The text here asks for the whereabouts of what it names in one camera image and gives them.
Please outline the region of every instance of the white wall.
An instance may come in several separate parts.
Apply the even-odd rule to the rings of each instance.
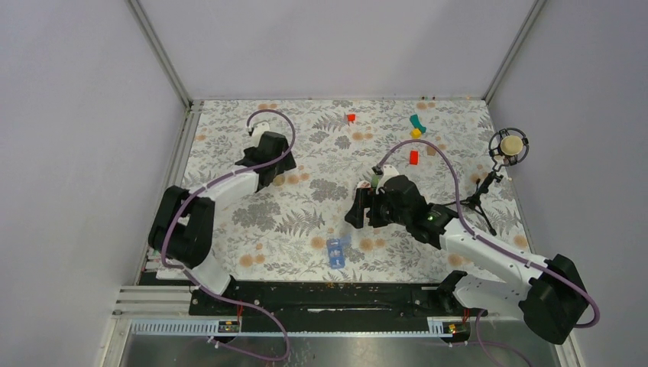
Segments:
[[[194,99],[476,96],[533,0],[141,0]]]
[[[576,332],[588,367],[648,359],[646,17],[645,0],[549,2],[491,106],[530,138],[509,172],[533,243],[572,258],[601,306]]]
[[[0,365],[88,366],[183,107],[123,1],[0,3]]]

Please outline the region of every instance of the patterned table surface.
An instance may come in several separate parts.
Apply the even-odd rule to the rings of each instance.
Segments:
[[[396,143],[409,139],[409,117],[418,114],[427,127],[422,139],[439,146],[459,175],[462,198],[485,177],[492,161],[488,140],[494,134],[483,101],[292,100],[206,101],[183,178],[194,187],[230,171],[251,139],[247,117],[258,109],[277,109],[296,126],[293,155],[297,169],[277,177],[259,193],[227,208],[216,208],[212,254],[227,271],[241,280],[272,281],[441,281],[455,269],[494,278],[457,254],[415,241],[404,228],[354,229],[344,221],[355,185],[371,176],[373,167]],[[345,114],[355,113],[348,125]],[[290,139],[279,116],[265,113],[252,123],[269,122]],[[409,165],[411,150],[419,152],[418,165]],[[424,145],[407,145],[388,164],[407,175],[428,201],[453,200],[452,176],[441,157]],[[483,197],[484,209],[498,235],[514,248],[526,249],[511,182],[495,184]],[[483,219],[469,210],[467,218],[486,230]],[[345,267],[331,269],[326,240],[351,235],[344,249]],[[151,254],[147,268],[158,261]],[[159,278],[173,277],[159,271]]]

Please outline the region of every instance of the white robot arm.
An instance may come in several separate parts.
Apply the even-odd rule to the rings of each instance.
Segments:
[[[505,242],[473,226],[469,228],[475,234],[471,234],[457,212],[444,205],[427,203],[416,184],[399,174],[393,166],[375,167],[374,172],[376,175],[371,183],[362,181],[356,187],[353,206],[345,216],[346,222],[357,229],[364,225],[365,217],[369,219],[369,226],[374,228],[391,223],[402,225],[419,242],[471,259],[497,275],[502,282],[454,271],[439,288],[452,292],[463,307],[524,320],[545,340],[556,344],[564,342],[588,303],[580,294],[530,264],[548,268],[584,290],[571,260],[561,255],[549,260],[530,252],[513,250]],[[477,236],[498,248],[515,251],[528,262],[514,261],[485,245]]]

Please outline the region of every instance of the purple cable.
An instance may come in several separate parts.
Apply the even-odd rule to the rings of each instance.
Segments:
[[[460,346],[482,346],[482,345],[483,346],[494,346],[496,348],[506,349],[509,352],[513,352],[513,353],[517,354],[521,359],[524,360],[524,362],[527,363],[527,365],[529,365],[529,367],[533,367],[533,363],[531,362],[531,360],[528,359],[527,356],[522,354],[522,352],[520,350],[515,349],[514,347],[509,346],[508,344],[504,344],[504,343],[490,342],[490,341],[486,340],[486,341],[482,341],[481,343],[473,341],[473,342],[454,343],[454,344],[452,344],[452,343],[450,343],[450,344],[445,344],[445,343],[421,343],[421,344],[426,345],[426,346],[441,346],[441,347],[445,347],[445,348],[449,348],[449,346],[452,346],[452,348],[456,348],[456,347],[460,347]]]
[[[490,342],[485,342],[485,341],[481,340],[481,334],[479,333],[479,320],[481,320],[481,315],[484,313],[484,311],[486,311],[486,310],[480,310],[479,313],[477,314],[477,318],[475,319],[475,333],[477,334],[477,343],[479,343],[479,345],[481,346],[481,349],[484,351],[486,356],[491,361],[493,361],[494,364],[496,364],[496,365],[498,365],[500,367],[506,367],[505,365],[499,363],[495,359],[495,357],[493,357],[492,354],[490,352],[488,352],[488,349],[486,349],[486,345],[488,345],[488,343],[490,343]],[[524,362],[526,362],[527,365],[529,365],[529,367],[533,367],[533,364],[531,364],[531,361],[524,354],[522,354],[522,352],[520,352],[519,350],[517,350],[514,347],[509,346],[507,344],[503,344],[503,343],[501,343],[501,344],[505,346],[504,348],[507,348],[507,349],[513,351],[514,353],[516,353],[517,355],[519,355],[520,357],[522,357],[522,359],[524,359]]]
[[[518,256],[514,252],[510,252],[506,250],[505,248],[501,248],[500,246],[496,245],[495,243],[491,242],[489,239],[486,239],[482,237],[481,235],[475,235],[475,231],[473,228],[470,227],[468,222],[466,222],[464,213],[462,210],[462,205],[460,204],[461,197],[459,196],[459,179],[457,178],[457,173],[455,172],[454,168],[452,168],[452,165],[450,164],[450,160],[446,157],[445,154],[441,151],[441,149],[437,148],[436,145],[430,143],[427,140],[421,140],[421,139],[412,139],[412,140],[406,140],[398,143],[395,147],[391,148],[387,154],[383,157],[383,159],[378,162],[378,167],[382,167],[385,161],[400,147],[403,145],[407,144],[412,144],[412,143],[423,143],[425,145],[429,145],[430,147],[434,148],[435,151],[441,155],[441,158],[443,158],[445,165],[448,166],[448,169],[450,170],[450,173],[452,174],[452,179],[455,181],[455,199],[456,199],[456,206],[457,206],[457,214],[459,215],[459,221],[461,221],[462,226],[465,228],[465,230],[473,235],[475,238],[479,239],[481,242],[483,242],[485,245],[488,247],[492,248],[493,250],[500,252],[501,254],[504,254],[508,256],[509,258],[512,258],[513,260],[519,261],[522,264],[526,264],[527,260],[521,256]],[[579,328],[579,329],[584,329],[588,327],[592,327],[598,323],[598,321],[601,319],[601,311],[598,309],[598,305],[594,301],[594,299],[585,291],[583,291],[578,285],[572,283],[571,281],[567,280],[560,274],[557,274],[555,271],[549,270],[548,268],[545,268],[543,266],[540,266],[536,263],[531,262],[530,267],[534,268],[536,270],[540,270],[544,273],[549,274],[550,276],[554,277],[555,279],[558,279],[562,283],[564,283],[566,286],[570,287],[573,291],[576,293],[580,294],[591,306],[592,310],[594,311],[594,318],[588,323],[582,323],[582,324],[577,324],[574,327]]]
[[[165,267],[167,267],[167,268],[176,268],[176,269],[178,269],[178,268],[179,269],[184,269],[184,267],[181,266],[181,265],[173,265],[173,264],[169,264],[167,262],[167,248],[169,247],[169,241],[171,240],[171,233],[173,233],[173,230],[176,228],[176,225],[178,224],[178,220],[180,219],[181,214],[185,211],[187,206],[189,206],[189,203],[191,203],[191,200],[195,199],[196,196],[198,196],[201,193],[205,192],[206,189],[209,189],[210,187],[216,185],[219,182],[227,180],[230,177],[233,177],[233,176],[235,176],[237,174],[242,174],[244,172],[249,172],[249,171],[252,171],[252,170],[256,170],[258,168],[263,168],[263,167],[267,167],[267,166],[270,166],[272,164],[275,164],[278,161],[281,161],[282,159],[284,159],[290,153],[290,151],[293,150],[293,146],[295,145],[295,139],[296,139],[295,125],[293,125],[293,122],[290,121],[288,116],[284,115],[283,113],[281,113],[279,111],[276,111],[276,110],[273,110],[273,109],[260,109],[260,110],[258,110],[256,112],[254,112],[253,114],[251,114],[250,117],[248,117],[248,121],[246,122],[245,127],[249,128],[250,127],[250,122],[252,121],[252,118],[254,118],[256,115],[258,115],[258,114],[260,114],[262,112],[272,112],[272,113],[275,113],[275,114],[283,117],[286,120],[286,122],[290,126],[290,130],[293,133],[293,138],[290,141],[290,145],[288,146],[288,149],[283,154],[281,154],[279,157],[273,159],[272,161],[268,161],[268,162],[263,163],[263,164],[257,164],[256,166],[252,166],[252,167],[241,168],[241,169],[236,170],[234,172],[229,172],[227,174],[222,175],[221,177],[218,177],[218,178],[215,178],[214,180],[209,181],[207,183],[206,187],[200,187],[195,192],[191,193],[189,195],[189,197],[187,197],[186,200],[184,200],[182,205],[180,205],[180,208],[178,209],[175,217],[173,218],[173,220],[171,220],[171,223],[169,225],[169,229],[167,230],[167,234],[164,236],[164,241],[162,242],[162,249],[160,250],[160,257],[161,257],[162,265],[164,265]],[[266,316],[270,317],[277,324],[279,329],[281,329],[281,332],[283,333],[283,339],[286,341],[286,352],[281,357],[262,356],[262,355],[259,355],[259,354],[253,353],[253,352],[248,352],[247,350],[236,348],[234,346],[228,346],[227,344],[222,344],[225,348],[235,350],[236,352],[241,352],[241,353],[246,354],[248,356],[252,356],[252,357],[255,357],[255,358],[258,358],[258,359],[261,359],[261,360],[264,360],[264,361],[268,361],[268,362],[279,362],[279,361],[282,361],[282,360],[288,358],[288,356],[290,355],[290,341],[288,340],[288,333],[287,333],[286,329],[284,328],[284,325],[282,325],[281,322],[273,314],[267,312],[263,307],[259,307],[259,306],[256,306],[254,304],[249,304],[247,302],[241,302],[241,301],[238,301],[238,300],[230,300],[229,298],[219,296],[216,293],[214,293],[214,292],[210,291],[209,289],[207,289],[206,287],[203,287],[197,279],[195,279],[191,274],[189,274],[188,271],[184,271],[184,274],[189,278],[190,281],[192,281],[196,286],[198,286],[203,292],[207,293],[211,297],[214,297],[216,300],[220,300],[220,301],[227,302],[227,303],[230,303],[230,304],[237,304],[237,305],[240,305],[240,306],[250,307],[250,308],[258,310],[258,311],[262,312],[263,314],[265,314]]]

